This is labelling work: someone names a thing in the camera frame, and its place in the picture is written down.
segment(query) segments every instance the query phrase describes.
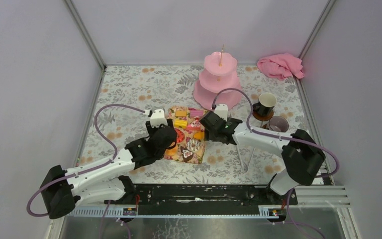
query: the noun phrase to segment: floral pattern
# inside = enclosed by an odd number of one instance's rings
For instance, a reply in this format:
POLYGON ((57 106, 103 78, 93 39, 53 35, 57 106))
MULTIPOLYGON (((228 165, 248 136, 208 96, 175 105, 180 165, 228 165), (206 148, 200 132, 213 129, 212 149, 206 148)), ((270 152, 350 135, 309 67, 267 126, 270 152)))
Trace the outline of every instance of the floral pattern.
MULTIPOLYGON (((149 110, 153 107, 187 106, 201 108, 193 99, 193 84, 203 66, 109 66, 102 82, 95 113, 107 104, 126 104, 149 110)), ((293 78, 284 81, 264 76, 256 66, 238 66, 237 73, 242 89, 253 103, 258 95, 271 92, 278 98, 275 115, 286 118, 289 131, 307 130, 299 95, 293 78)), ((244 120, 250 108, 243 97, 230 109, 232 117, 244 120)), ((130 109, 108 108, 98 117, 98 126, 118 148, 132 140, 147 136, 144 115, 130 109)), ((252 125, 260 121, 251 118, 252 125)), ((90 124, 85 147, 79 164, 84 165, 112 155, 113 148, 90 124)), ((268 152, 256 149, 249 163, 251 147, 240 147, 244 169, 234 145, 206 142, 201 164, 189 164, 161 159, 155 163, 127 173, 134 183, 189 183, 189 184, 267 184, 271 177, 282 171, 283 160, 268 152)), ((315 179, 314 184, 322 184, 315 179)))

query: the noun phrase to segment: brown coaster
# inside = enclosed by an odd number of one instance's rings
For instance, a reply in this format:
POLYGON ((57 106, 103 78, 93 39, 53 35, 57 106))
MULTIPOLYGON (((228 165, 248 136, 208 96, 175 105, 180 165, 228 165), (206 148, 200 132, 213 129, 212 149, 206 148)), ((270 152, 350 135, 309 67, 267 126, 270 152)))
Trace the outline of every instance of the brown coaster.
POLYGON ((275 114, 274 110, 272 112, 270 112, 270 114, 268 116, 261 116, 259 115, 257 112, 253 111, 253 116, 254 118, 256 118, 257 120, 259 121, 269 121, 273 115, 275 114))

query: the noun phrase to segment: gray wall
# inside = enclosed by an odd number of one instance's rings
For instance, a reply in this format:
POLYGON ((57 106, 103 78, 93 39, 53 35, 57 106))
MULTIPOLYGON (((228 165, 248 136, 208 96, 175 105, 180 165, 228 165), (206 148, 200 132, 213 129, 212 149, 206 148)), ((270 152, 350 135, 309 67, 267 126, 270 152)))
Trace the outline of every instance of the gray wall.
POLYGON ((325 146, 364 239, 382 238, 382 1, 338 1, 303 60, 325 146))
POLYGON ((0 239, 43 238, 49 219, 27 200, 73 165, 99 74, 61 0, 0 0, 0 239))
POLYGON ((240 63, 297 56, 327 0, 75 0, 107 64, 201 63, 213 51, 240 63))

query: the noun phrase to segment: pink towel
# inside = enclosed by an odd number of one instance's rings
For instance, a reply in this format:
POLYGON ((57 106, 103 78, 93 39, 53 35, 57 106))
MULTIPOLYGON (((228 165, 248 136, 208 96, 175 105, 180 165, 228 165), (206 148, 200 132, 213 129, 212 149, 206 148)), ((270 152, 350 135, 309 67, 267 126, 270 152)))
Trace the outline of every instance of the pink towel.
POLYGON ((301 62, 301 59, 285 53, 260 58, 257 67, 266 76, 278 78, 281 81, 292 74, 301 79, 304 77, 301 62))

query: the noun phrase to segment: mug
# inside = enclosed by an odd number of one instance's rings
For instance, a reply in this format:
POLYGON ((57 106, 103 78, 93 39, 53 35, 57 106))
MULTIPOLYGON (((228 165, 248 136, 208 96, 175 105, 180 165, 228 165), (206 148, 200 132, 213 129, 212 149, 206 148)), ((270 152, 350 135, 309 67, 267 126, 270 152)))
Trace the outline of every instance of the mug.
POLYGON ((268 116, 275 107, 278 99, 272 93, 262 93, 258 97, 258 103, 253 104, 253 110, 262 117, 268 116))
POLYGON ((281 116, 273 116, 267 123, 267 128, 275 132, 286 132, 289 129, 289 123, 281 116))

